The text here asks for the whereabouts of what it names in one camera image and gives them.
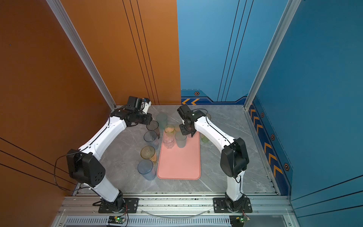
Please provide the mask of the green circuit board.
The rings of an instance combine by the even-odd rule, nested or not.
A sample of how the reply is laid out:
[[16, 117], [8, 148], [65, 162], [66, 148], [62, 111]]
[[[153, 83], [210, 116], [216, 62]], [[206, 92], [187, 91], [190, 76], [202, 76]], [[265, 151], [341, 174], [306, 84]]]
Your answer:
[[251, 219], [247, 215], [229, 216], [231, 227], [244, 227]]
[[124, 225], [126, 220], [124, 216], [109, 216], [107, 225]]

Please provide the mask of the tall blue glass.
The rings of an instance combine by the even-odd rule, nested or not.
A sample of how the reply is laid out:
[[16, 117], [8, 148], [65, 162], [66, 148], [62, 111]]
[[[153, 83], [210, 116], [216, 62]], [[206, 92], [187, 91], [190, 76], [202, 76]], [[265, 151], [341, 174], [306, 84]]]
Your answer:
[[140, 161], [137, 170], [148, 181], [152, 181], [156, 177], [154, 163], [149, 159]]

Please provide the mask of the tall green glass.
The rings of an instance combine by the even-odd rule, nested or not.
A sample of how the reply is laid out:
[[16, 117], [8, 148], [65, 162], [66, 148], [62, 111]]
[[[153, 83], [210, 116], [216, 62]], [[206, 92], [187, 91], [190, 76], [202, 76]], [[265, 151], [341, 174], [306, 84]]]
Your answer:
[[200, 133], [200, 139], [203, 143], [208, 143], [210, 140], [202, 133]]

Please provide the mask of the yellow-green short glass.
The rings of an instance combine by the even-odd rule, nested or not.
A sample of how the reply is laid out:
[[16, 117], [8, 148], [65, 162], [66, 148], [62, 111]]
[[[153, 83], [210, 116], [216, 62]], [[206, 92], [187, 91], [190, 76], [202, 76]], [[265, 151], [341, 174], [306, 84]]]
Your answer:
[[180, 132], [181, 131], [179, 124], [175, 124], [174, 127], [175, 127], [175, 131], [176, 132]]

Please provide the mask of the left aluminium corner post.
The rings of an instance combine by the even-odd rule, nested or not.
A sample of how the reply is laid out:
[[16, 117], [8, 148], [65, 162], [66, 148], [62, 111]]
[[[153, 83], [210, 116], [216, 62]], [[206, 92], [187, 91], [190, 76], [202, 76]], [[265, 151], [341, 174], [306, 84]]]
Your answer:
[[61, 3], [61, 1], [57, 0], [47, 0], [46, 2], [48, 3], [55, 17], [57, 18], [59, 24], [61, 25], [66, 36], [73, 45], [78, 56], [82, 60], [84, 66], [88, 70], [90, 76], [92, 77], [94, 83], [101, 92], [105, 101], [109, 105], [110, 109], [114, 110], [116, 108], [116, 103], [112, 98], [111, 93], [108, 90], [104, 80], [102, 79], [90, 54], [88, 53], [83, 41], [81, 40], [76, 28], [74, 27], [70, 17], [68, 16], [63, 4]]

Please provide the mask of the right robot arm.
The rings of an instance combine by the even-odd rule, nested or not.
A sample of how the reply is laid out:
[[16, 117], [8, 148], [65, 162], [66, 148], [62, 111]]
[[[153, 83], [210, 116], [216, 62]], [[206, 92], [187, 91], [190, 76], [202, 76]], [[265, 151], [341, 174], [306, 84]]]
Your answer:
[[226, 203], [229, 209], [237, 210], [246, 197], [243, 181], [250, 160], [245, 141], [223, 132], [200, 109], [191, 110], [188, 105], [182, 105], [177, 112], [182, 119], [179, 128], [183, 135], [194, 136], [200, 132], [221, 152], [220, 167], [227, 175]]

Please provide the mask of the clear short glass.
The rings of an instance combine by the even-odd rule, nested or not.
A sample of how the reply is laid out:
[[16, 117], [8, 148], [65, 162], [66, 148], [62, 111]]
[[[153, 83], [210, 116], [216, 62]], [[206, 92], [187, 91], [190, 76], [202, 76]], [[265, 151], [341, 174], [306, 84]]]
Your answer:
[[163, 144], [165, 145], [166, 148], [170, 149], [173, 148], [175, 145], [175, 135], [173, 132], [171, 133], [164, 133], [163, 134]]

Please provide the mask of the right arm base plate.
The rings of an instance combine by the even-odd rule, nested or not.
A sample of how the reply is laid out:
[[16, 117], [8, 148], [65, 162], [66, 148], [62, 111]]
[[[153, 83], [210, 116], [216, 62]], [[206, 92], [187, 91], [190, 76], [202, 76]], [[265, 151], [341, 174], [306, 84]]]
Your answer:
[[230, 198], [213, 198], [214, 213], [252, 213], [250, 199], [246, 196], [237, 201]]

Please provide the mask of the right aluminium corner post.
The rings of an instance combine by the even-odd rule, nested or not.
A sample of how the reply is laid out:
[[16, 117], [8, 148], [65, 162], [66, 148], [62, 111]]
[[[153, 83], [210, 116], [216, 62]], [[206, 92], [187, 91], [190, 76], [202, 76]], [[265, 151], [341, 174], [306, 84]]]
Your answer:
[[258, 90], [266, 76], [266, 73], [281, 45], [281, 42], [296, 14], [296, 11], [297, 11], [300, 3], [301, 3], [301, 0], [289, 0], [287, 2], [287, 5], [284, 9], [282, 17], [278, 23], [278, 26], [277, 26], [275, 33], [272, 37], [272, 40], [268, 46], [266, 54], [261, 63], [261, 66], [256, 74], [256, 77], [252, 83], [252, 86], [250, 88], [246, 101], [244, 103], [245, 111], [249, 110], [249, 107], [251, 106], [254, 98], [256, 97], [257, 92], [258, 92]]

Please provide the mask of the amber orange glass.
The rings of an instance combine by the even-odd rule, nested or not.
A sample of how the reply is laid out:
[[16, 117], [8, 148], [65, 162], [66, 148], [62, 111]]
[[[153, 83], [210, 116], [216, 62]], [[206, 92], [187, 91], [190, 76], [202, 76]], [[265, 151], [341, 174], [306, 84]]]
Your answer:
[[153, 165], [157, 164], [157, 154], [153, 146], [145, 146], [141, 149], [140, 156], [143, 159], [148, 159], [153, 162]]

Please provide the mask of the aluminium front rail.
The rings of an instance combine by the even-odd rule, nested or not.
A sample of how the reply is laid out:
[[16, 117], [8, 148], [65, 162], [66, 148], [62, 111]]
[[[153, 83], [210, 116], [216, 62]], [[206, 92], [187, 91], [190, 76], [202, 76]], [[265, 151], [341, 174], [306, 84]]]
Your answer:
[[[298, 219], [285, 196], [247, 194], [252, 213], [214, 213], [213, 198], [223, 194], [125, 194], [139, 198], [136, 213], [98, 213], [100, 199], [85, 194], [66, 197], [53, 227], [231, 227], [229, 216], [250, 217], [244, 227], [297, 227]], [[126, 224], [107, 225], [109, 216], [124, 216]]]

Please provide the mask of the pink plastic tray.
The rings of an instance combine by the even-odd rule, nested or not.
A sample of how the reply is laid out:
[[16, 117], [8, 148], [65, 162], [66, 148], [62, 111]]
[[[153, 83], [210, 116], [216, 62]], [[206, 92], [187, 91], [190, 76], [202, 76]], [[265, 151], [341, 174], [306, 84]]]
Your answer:
[[200, 135], [186, 138], [183, 148], [161, 145], [157, 176], [160, 179], [198, 180], [201, 176]]

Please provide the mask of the right green circuit board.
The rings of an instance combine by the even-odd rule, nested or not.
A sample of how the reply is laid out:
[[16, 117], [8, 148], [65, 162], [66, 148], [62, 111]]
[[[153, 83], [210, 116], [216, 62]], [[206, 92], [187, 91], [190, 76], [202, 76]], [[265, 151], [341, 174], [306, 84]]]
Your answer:
[[247, 215], [229, 216], [231, 227], [244, 227], [251, 219]]

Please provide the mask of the left green circuit board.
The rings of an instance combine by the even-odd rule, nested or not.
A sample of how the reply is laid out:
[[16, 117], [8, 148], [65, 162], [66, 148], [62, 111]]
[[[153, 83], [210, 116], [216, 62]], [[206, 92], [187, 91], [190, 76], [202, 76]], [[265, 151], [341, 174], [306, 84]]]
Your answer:
[[107, 225], [124, 225], [126, 220], [124, 216], [109, 216]]

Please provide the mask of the small green glass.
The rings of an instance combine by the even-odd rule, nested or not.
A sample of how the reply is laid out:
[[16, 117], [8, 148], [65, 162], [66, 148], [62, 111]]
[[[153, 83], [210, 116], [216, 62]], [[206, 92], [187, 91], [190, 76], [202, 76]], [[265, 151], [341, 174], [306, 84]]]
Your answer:
[[166, 133], [167, 135], [175, 135], [175, 126], [172, 124], [167, 124], [164, 127], [164, 133]]

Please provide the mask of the smoky grey glass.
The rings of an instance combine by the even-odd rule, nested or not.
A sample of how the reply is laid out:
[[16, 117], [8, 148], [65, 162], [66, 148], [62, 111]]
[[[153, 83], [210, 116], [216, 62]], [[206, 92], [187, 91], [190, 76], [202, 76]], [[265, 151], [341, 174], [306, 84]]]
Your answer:
[[152, 120], [149, 125], [146, 126], [149, 131], [154, 131], [157, 134], [157, 138], [160, 139], [160, 129], [158, 121]]

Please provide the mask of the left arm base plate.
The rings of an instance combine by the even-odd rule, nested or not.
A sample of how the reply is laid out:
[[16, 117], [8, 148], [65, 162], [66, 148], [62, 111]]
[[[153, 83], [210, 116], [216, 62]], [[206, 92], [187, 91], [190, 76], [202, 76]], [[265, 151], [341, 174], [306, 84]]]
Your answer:
[[125, 213], [133, 214], [137, 212], [139, 198], [119, 198], [114, 202], [101, 200], [98, 213]]

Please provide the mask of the blue short glass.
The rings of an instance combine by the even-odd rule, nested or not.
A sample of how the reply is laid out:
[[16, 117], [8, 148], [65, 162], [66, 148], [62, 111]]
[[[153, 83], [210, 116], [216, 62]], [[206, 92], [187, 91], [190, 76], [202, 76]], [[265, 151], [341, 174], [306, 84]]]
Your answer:
[[152, 146], [155, 150], [159, 148], [159, 140], [155, 131], [147, 131], [143, 138], [147, 145]]

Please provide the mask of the aluminium corner post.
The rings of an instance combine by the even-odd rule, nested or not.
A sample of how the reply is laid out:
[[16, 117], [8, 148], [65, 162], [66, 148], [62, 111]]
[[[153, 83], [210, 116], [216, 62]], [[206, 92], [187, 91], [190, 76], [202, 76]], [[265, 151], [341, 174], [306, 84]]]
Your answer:
[[108, 90], [104, 80], [102, 79], [90, 54], [88, 53], [83, 41], [81, 40], [76, 28], [74, 27], [70, 17], [68, 16], [63, 4], [61, 3], [61, 1], [57, 0], [47, 0], [46, 2], [48, 3], [55, 17], [57, 18], [59, 24], [61, 25], [66, 36], [73, 45], [78, 56], [82, 60], [84, 66], [88, 70], [90, 76], [92, 77], [94, 83], [101, 92], [105, 101], [109, 105], [110, 109], [114, 110], [116, 108], [116, 103], [112, 98], [111, 93]]
[[289, 0], [287, 2], [287, 5], [284, 9], [282, 17], [278, 23], [278, 26], [277, 26], [275, 33], [272, 37], [272, 40], [268, 46], [266, 54], [261, 63], [261, 66], [256, 74], [256, 77], [252, 83], [252, 86], [250, 88], [246, 101], [244, 103], [245, 111], [249, 110], [249, 107], [251, 106], [254, 98], [256, 97], [257, 92], [258, 92], [258, 90], [266, 76], [266, 73], [281, 45], [281, 42], [296, 14], [296, 11], [297, 11], [300, 3], [301, 3], [301, 0]]

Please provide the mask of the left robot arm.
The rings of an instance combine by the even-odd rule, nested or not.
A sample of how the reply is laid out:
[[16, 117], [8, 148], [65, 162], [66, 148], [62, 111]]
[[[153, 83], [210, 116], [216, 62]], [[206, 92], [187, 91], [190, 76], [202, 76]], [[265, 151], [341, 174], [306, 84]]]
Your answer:
[[107, 179], [100, 159], [113, 140], [126, 128], [150, 124], [152, 114], [148, 109], [151, 105], [149, 98], [130, 96], [126, 105], [114, 109], [105, 125], [88, 142], [78, 150], [71, 149], [67, 153], [70, 177], [89, 186], [105, 202], [118, 200], [122, 193]]

